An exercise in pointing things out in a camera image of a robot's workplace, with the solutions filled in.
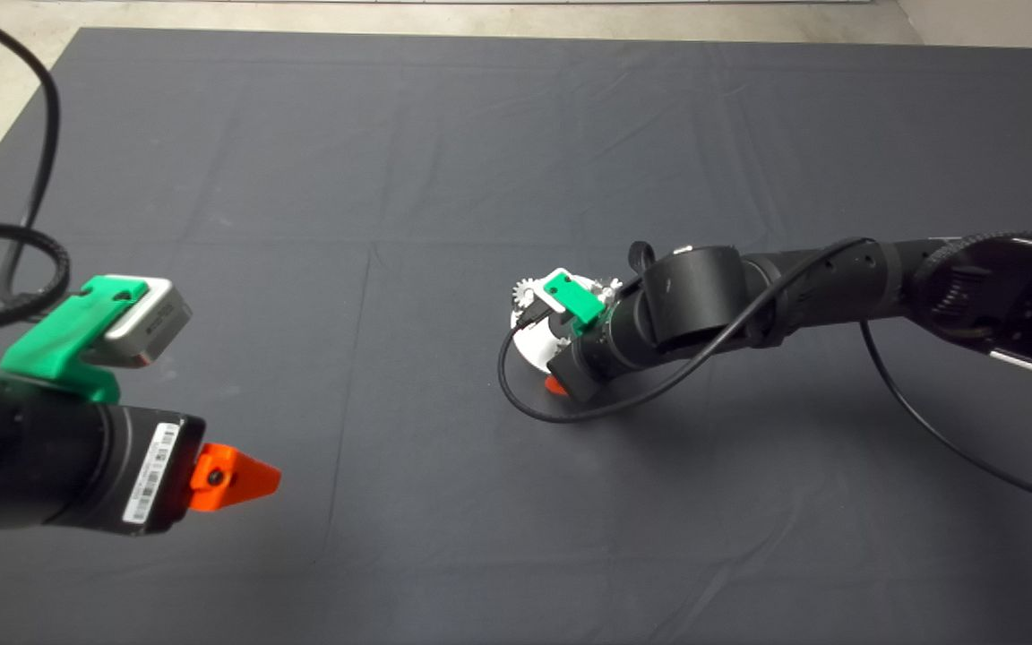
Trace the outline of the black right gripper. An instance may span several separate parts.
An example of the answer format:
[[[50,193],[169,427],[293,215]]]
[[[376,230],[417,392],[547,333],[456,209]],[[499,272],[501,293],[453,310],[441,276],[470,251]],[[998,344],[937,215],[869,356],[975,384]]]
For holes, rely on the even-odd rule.
[[[549,360],[544,387],[573,401],[594,400],[618,377],[638,372],[631,355],[637,347],[636,315],[608,314]]]

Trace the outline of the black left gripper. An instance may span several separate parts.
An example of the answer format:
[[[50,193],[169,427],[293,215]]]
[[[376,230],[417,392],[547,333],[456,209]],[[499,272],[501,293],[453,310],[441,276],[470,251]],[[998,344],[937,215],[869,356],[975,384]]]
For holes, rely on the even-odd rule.
[[[226,444],[203,444],[201,417],[167,409],[107,407],[110,454],[99,483],[99,524],[143,538],[190,509],[215,512],[273,495],[281,470]]]

